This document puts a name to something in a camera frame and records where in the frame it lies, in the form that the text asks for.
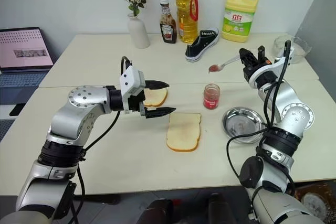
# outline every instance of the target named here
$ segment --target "glass bowl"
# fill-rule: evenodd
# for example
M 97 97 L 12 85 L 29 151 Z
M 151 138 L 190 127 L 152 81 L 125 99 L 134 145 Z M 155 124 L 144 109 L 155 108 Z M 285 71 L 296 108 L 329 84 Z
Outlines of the glass bowl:
M 294 52 L 292 53 L 292 62 L 293 64 L 299 63 L 311 50 L 311 47 L 308 46 L 307 42 L 299 37 L 294 37 L 291 35 L 284 35 L 276 38 L 273 44 L 273 53 L 277 56 L 279 52 L 283 51 L 285 47 L 285 41 L 290 40 L 291 46 L 294 47 Z

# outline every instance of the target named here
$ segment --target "black cable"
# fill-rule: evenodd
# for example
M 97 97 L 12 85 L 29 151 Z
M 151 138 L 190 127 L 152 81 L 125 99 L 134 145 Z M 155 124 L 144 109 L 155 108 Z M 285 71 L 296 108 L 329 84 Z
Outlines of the black cable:
M 271 123 L 270 123 L 270 120 L 269 120 L 269 117 L 268 117 L 268 112 L 267 112 L 267 105 L 268 105 L 268 100 L 269 100 L 269 97 L 272 93 L 272 90 L 274 88 L 274 86 L 277 85 L 277 82 L 274 82 L 268 89 L 267 91 L 267 94 L 266 94 L 266 97 L 265 97 L 265 100 L 264 100 L 264 115 L 265 115 L 265 118 L 266 118 L 266 121 L 267 121 L 267 127 L 271 127 Z
M 124 62 L 126 62 L 126 65 L 127 64 L 130 64 L 131 61 L 126 57 L 126 56 L 123 56 L 121 58 L 121 69 L 120 69 L 120 75 L 122 75 L 124 73 Z M 89 149 L 91 149 L 95 144 L 98 143 L 99 140 L 101 140 L 107 133 L 109 133 L 109 131 L 112 129 L 112 127 L 116 124 L 118 118 L 120 116 L 120 111 L 117 112 L 117 115 L 116 117 L 114 118 L 112 124 L 107 128 L 107 130 L 101 134 L 96 140 L 94 140 L 88 147 L 86 147 L 84 149 L 84 152 L 86 153 Z
M 288 64 L 288 61 L 289 61 L 289 54 L 290 54 L 290 45 L 291 45 L 290 40 L 287 40 L 287 41 L 285 42 L 285 48 L 284 48 L 284 53 L 283 53 L 283 56 L 284 56 L 284 58 L 285 58 L 285 63 L 283 63 L 282 71 L 281 71 L 281 74 L 280 74 L 279 79 L 278 79 L 278 84 L 277 84 L 277 86 L 275 87 L 274 95 L 273 95 L 273 100 L 272 100 L 272 113 L 271 113 L 271 122 L 270 122 L 270 125 L 271 125 L 271 126 L 272 126 L 273 123 L 274 123 L 274 117 L 275 117 L 275 103 L 276 103 L 276 100 L 277 100 L 278 91 L 279 91 L 279 89 L 280 89 L 280 86 L 281 86 L 283 77 L 284 77 L 284 75 L 285 75 L 285 73 L 286 73 L 287 66 L 289 65 L 289 64 Z
M 126 56 L 123 56 L 121 58 L 121 69 L 120 69 L 120 75 L 122 75 L 124 73 L 124 62 L 126 62 L 126 65 L 129 65 L 131 64 L 131 61 L 126 57 Z M 117 112 L 117 115 L 116 117 L 114 118 L 112 124 L 96 139 L 94 140 L 88 147 L 84 148 L 83 149 L 83 156 L 86 154 L 86 152 L 91 149 L 95 144 L 97 144 L 112 128 L 113 126 L 116 124 L 118 118 L 120 116 L 120 111 Z M 82 174 L 80 172 L 80 169 L 79 169 L 79 165 L 78 165 L 78 168 L 77 168 L 77 174 L 78 174 L 78 178 L 79 178 L 79 181 L 80 181 L 80 186 L 82 188 L 82 197 L 81 197 L 81 201 L 80 201 L 80 204 L 77 208 L 77 211 L 75 212 L 75 214 L 73 214 L 73 217 L 72 219 L 68 222 L 68 224 L 72 224 L 73 221 L 76 221 L 77 220 L 77 216 L 78 216 L 78 213 L 79 211 L 81 210 L 83 204 L 84 204 L 84 196 L 85 196 L 85 187 L 84 187 L 84 181 L 83 181 L 83 178 L 82 178 Z
M 295 183 L 292 179 L 292 177 L 289 175 L 287 169 L 285 167 L 283 167 L 282 165 L 280 165 L 279 163 L 277 163 L 276 161 L 274 161 L 273 159 L 271 159 L 269 156 L 267 156 L 265 153 L 262 153 L 261 154 L 261 157 L 263 159 L 265 159 L 269 164 L 275 166 L 276 168 L 278 168 L 282 173 L 284 173 L 284 175 L 286 176 L 286 178 L 289 180 L 289 183 L 290 183 L 290 187 L 291 187 L 291 190 L 290 190 L 290 196 L 294 196 L 295 195 L 295 190 L 296 190 L 296 187 L 295 187 Z
M 126 68 L 127 68 L 127 64 L 131 63 L 131 61 L 126 56 L 121 57 L 120 75 L 122 75 L 124 73 L 124 62 L 126 62 Z
M 234 169 L 233 167 L 233 164 L 231 162 L 231 158 L 230 158 L 230 153 L 229 153 L 229 146 L 230 146 L 230 143 L 234 140 L 234 139 L 237 139 L 237 138 L 241 138 L 241 137 L 249 137 L 249 136 L 254 136 L 254 135 L 257 135 L 259 133 L 262 133 L 264 131 L 267 131 L 268 128 L 265 128 L 265 129 L 262 129 L 260 131 L 257 131 L 257 132 L 253 132 L 253 133 L 250 133 L 250 134 L 244 134 L 244 135 L 238 135 L 238 136 L 234 136 L 234 137 L 231 137 L 229 141 L 227 141 L 227 144 L 226 144 L 226 154 L 227 154 L 227 159 L 229 160 L 229 163 L 230 163 L 230 166 L 233 170 L 233 172 L 235 173 L 236 177 L 239 178 L 239 175 L 238 173 L 236 172 L 236 170 Z
M 252 197 L 251 197 L 251 206 L 252 206 L 252 209 L 254 210 L 254 207 L 253 207 L 253 201 L 255 199 L 255 197 L 257 196 L 258 192 L 261 190 L 261 189 L 264 189 L 265 186 L 259 186 L 257 189 L 255 189 L 255 191 L 253 192 L 252 194 Z
M 259 146 L 260 148 L 261 148 L 261 146 L 262 146 L 262 144 L 263 144 L 263 142 L 264 142 L 265 139 L 266 139 L 266 137 L 263 136 L 262 139 L 259 141 L 258 146 Z
M 83 181 L 83 177 L 82 177 L 82 174 L 80 172 L 80 168 L 79 168 L 79 165 L 77 167 L 77 175 L 78 175 L 78 178 L 79 178 L 79 182 L 80 182 L 80 187 L 81 187 L 81 190 L 82 190 L 82 197 L 80 199 L 80 203 L 79 203 L 79 206 L 75 212 L 75 214 L 73 215 L 72 219 L 68 222 L 68 224 L 72 224 L 73 221 L 75 219 L 77 219 L 78 217 L 78 214 L 79 214 L 79 211 L 82 209 L 83 207 L 83 204 L 84 204 L 84 197 L 85 197 L 85 187 L 84 187 L 84 181 Z
M 106 131 L 104 131 L 103 134 L 101 134 L 96 140 L 94 140 L 88 147 L 85 148 L 85 152 L 87 152 L 89 149 L 91 149 L 95 144 L 98 143 L 99 140 L 101 140 L 109 131 L 112 129 L 112 127 L 116 124 L 118 118 L 120 116 L 120 111 L 117 112 L 116 117 L 114 118 L 112 124 L 107 128 Z
M 73 203 L 74 202 L 71 203 L 70 209 L 71 209 L 72 216 L 75 216 L 76 210 L 75 210 L 75 206 L 73 205 Z M 75 224 L 79 224 L 77 216 L 75 217 L 74 222 Z

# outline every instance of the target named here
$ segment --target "bread slice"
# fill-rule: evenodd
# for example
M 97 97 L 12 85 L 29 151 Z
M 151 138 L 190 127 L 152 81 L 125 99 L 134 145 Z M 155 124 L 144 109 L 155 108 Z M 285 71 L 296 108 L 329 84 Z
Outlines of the bread slice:
M 167 146 L 176 152 L 195 150 L 201 135 L 200 123 L 201 114 L 170 114 Z
M 144 101 L 145 107 L 159 107 L 167 97 L 167 89 L 144 89 L 146 100 Z

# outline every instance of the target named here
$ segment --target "green label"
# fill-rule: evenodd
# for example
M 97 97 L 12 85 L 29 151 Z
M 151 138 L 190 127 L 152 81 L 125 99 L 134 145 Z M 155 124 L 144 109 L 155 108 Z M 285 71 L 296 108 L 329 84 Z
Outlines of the green label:
M 247 36 L 250 32 L 254 13 L 238 12 L 225 8 L 222 31 Z

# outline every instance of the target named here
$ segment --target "cooking oil bottle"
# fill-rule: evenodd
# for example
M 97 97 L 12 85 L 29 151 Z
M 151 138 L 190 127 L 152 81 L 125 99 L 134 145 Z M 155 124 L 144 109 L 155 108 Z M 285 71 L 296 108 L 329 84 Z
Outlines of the cooking oil bottle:
M 181 41 L 192 44 L 198 37 L 198 0 L 176 0 Z

